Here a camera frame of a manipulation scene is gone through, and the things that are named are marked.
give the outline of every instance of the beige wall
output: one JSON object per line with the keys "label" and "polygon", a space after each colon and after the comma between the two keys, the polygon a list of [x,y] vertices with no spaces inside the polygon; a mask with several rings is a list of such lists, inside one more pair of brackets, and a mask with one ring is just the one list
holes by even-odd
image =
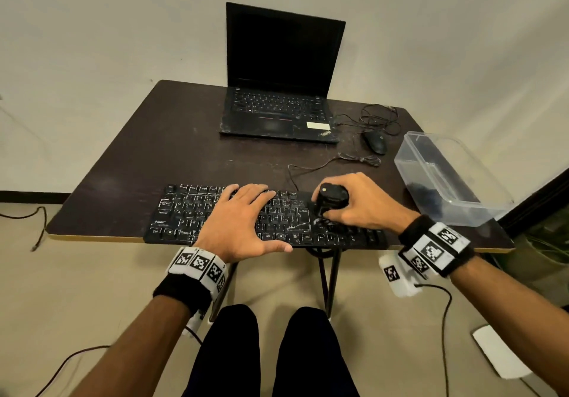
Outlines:
{"label": "beige wall", "polygon": [[[71,191],[159,79],[226,84],[228,0],[0,0],[0,190]],[[330,97],[455,132],[516,199],[569,166],[569,0],[230,0],[347,22]]]}

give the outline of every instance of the beige floor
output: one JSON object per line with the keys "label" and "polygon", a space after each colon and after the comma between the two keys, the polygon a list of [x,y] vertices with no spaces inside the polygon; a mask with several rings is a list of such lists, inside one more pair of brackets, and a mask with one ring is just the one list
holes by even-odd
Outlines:
{"label": "beige floor", "polygon": [[[24,214],[34,205],[0,204]],[[47,206],[52,216],[58,206]],[[68,354],[112,343],[150,300],[176,248],[135,243],[62,242],[46,238],[30,252],[41,217],[0,219],[0,396],[30,397]],[[332,325],[362,396],[443,396],[440,321],[447,296],[425,289],[397,299],[377,265],[380,252],[348,251],[342,258]],[[484,319],[450,282],[447,356],[453,397],[533,395],[519,380],[500,379],[470,332]],[[322,306],[317,260],[302,250],[248,260],[239,266],[230,302],[243,302],[260,326],[263,397],[271,395],[276,355],[296,308]],[[208,330],[204,322],[203,336]],[[183,391],[198,350],[182,337],[156,396]],[[68,363],[46,397],[66,396],[101,356]]]}

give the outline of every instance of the table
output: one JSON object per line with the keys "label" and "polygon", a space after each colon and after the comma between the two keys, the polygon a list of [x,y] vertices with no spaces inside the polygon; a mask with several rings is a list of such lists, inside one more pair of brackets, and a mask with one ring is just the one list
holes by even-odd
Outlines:
{"label": "table", "polygon": [[[159,81],[50,221],[50,237],[142,242],[151,214],[169,183],[265,183],[272,189],[294,190],[288,164],[315,168],[338,152],[369,154],[359,136],[352,141],[359,130],[345,126],[340,127],[338,145],[220,135],[217,132],[225,92],[225,87]],[[365,105],[329,102],[332,113],[346,113],[354,119]],[[416,210],[394,158],[405,132],[422,130],[406,110],[399,111],[399,123],[402,132],[387,137],[389,149],[379,168],[333,161],[318,171],[296,177],[299,189],[312,191],[324,177],[361,171],[398,202]],[[495,220],[478,228],[455,229],[471,240],[477,252],[514,250],[513,242]],[[394,234],[387,231],[386,235],[390,250],[402,248]],[[338,262],[339,254],[332,267],[336,273]],[[331,289],[329,298],[333,297]]]}

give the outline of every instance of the keyboard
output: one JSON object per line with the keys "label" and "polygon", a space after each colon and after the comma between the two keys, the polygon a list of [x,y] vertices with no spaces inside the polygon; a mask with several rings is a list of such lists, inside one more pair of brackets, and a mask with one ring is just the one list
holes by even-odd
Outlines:
{"label": "keyboard", "polygon": [[[167,185],[148,224],[144,241],[191,246],[223,189]],[[293,247],[387,249],[383,231],[345,226],[317,217],[311,196],[311,192],[277,191],[257,217],[257,236],[261,240],[286,241]]]}
{"label": "keyboard", "polygon": [[296,119],[322,122],[327,117],[323,98],[235,89],[231,109],[242,113],[289,116]]}

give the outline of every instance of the thigh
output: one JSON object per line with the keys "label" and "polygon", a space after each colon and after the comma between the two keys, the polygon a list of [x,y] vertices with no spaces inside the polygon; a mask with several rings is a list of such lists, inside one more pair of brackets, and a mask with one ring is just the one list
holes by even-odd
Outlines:
{"label": "thigh", "polygon": [[273,397],[359,395],[323,310],[298,309],[284,335],[276,362]]}
{"label": "thigh", "polygon": [[183,397],[260,394],[259,327],[243,304],[222,308],[197,353]]}

